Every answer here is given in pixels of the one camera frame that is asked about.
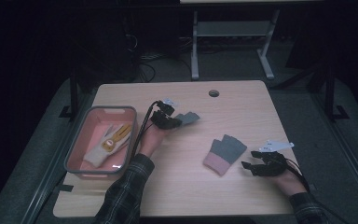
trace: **wooden table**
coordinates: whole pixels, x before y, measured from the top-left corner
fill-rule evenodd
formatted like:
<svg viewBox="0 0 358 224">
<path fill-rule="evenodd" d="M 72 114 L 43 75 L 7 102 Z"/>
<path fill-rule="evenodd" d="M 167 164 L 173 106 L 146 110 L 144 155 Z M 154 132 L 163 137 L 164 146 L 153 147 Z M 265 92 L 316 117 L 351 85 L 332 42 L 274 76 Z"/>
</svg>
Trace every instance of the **wooden table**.
<svg viewBox="0 0 358 224">
<path fill-rule="evenodd" d="M 211 97 L 209 91 L 219 91 Z M 254 163 L 252 150 L 267 140 L 288 142 L 278 114 L 261 81 L 176 82 L 102 85 L 93 105 L 131 105 L 138 124 L 147 108 L 170 98 L 177 104 L 173 116 L 192 111 L 200 120 L 170 134 L 152 156 L 156 164 L 145 186 L 143 217 L 236 216 L 290 214 L 287 199 L 262 177 L 252 176 L 241 161 Z M 214 139 L 228 134 L 248 149 L 219 176 L 202 164 Z M 293 161 L 291 148 L 281 153 Z M 81 180 L 67 174 L 54 207 L 56 217 L 92 217 L 98 212 L 112 181 Z"/>
</svg>

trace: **plastic container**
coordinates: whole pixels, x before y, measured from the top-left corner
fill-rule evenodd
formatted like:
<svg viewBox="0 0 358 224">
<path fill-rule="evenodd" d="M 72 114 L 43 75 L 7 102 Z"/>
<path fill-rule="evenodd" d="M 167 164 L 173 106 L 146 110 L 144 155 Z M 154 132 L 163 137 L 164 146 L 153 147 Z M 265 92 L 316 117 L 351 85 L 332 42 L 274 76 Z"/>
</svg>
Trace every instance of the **plastic container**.
<svg viewBox="0 0 358 224">
<path fill-rule="evenodd" d="M 130 124 L 128 141 L 116 153 L 106 157 L 99 167 L 84 160 L 87 152 L 100 144 L 106 130 L 111 125 Z M 64 167 L 69 173 L 82 179 L 109 179 L 126 166 L 130 159 L 137 131 L 136 111 L 131 106 L 94 106 L 82 120 L 74 141 L 66 155 Z"/>
</svg>

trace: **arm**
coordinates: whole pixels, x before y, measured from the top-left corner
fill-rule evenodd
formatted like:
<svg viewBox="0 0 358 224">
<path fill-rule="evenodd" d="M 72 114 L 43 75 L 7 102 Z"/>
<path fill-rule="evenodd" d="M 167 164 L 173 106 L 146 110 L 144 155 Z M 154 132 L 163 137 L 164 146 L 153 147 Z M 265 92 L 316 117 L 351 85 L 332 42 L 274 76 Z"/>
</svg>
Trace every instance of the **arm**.
<svg viewBox="0 0 358 224">
<path fill-rule="evenodd" d="M 124 175 L 106 191 L 103 205 L 96 215 L 94 223 L 139 222 L 145 183 L 154 169 L 150 157 L 169 132 L 161 130 L 155 125 L 151 125 L 145 131 L 138 154 L 132 159 Z"/>
<path fill-rule="evenodd" d="M 329 223 L 322 208 L 292 172 L 285 170 L 281 175 L 268 176 L 266 179 L 274 183 L 289 198 L 298 223 Z"/>
</svg>

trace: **table leg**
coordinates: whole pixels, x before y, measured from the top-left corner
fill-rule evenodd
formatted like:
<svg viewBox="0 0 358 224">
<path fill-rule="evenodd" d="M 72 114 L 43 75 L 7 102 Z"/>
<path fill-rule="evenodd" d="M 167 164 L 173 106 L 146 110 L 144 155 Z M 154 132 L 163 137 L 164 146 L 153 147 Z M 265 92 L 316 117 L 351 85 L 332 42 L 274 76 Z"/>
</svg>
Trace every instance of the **table leg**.
<svg viewBox="0 0 358 224">
<path fill-rule="evenodd" d="M 274 34 L 275 25 L 278 20 L 280 10 L 275 10 L 272 19 L 269 23 L 267 34 L 266 34 L 266 43 L 262 49 L 257 50 L 258 58 L 260 59 L 261 65 L 263 66 L 264 72 L 268 79 L 273 79 L 274 74 L 272 73 L 271 67 L 269 66 L 269 60 L 267 60 L 267 51 L 269 49 L 269 43 L 271 42 L 272 35 Z"/>
<path fill-rule="evenodd" d="M 199 59 L 197 58 L 197 11 L 194 12 L 193 20 L 193 51 L 191 52 L 191 79 L 198 80 L 199 75 Z"/>
</svg>

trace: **hand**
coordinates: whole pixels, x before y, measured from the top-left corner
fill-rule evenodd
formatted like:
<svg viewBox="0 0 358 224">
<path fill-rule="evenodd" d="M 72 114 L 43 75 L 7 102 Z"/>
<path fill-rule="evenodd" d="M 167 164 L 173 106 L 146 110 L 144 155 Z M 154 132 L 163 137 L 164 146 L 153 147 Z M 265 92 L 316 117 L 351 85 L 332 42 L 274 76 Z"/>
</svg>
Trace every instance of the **hand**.
<svg viewBox="0 0 358 224">
<path fill-rule="evenodd" d="M 162 130 L 148 121 L 145 125 L 145 132 L 141 139 L 141 148 L 139 153 L 151 157 L 153 152 L 161 145 L 164 137 L 167 136 L 172 130 Z"/>
<path fill-rule="evenodd" d="M 274 183 L 287 197 L 297 193 L 307 192 L 298 177 L 287 169 L 280 175 L 265 176 L 265 178 Z"/>
</svg>

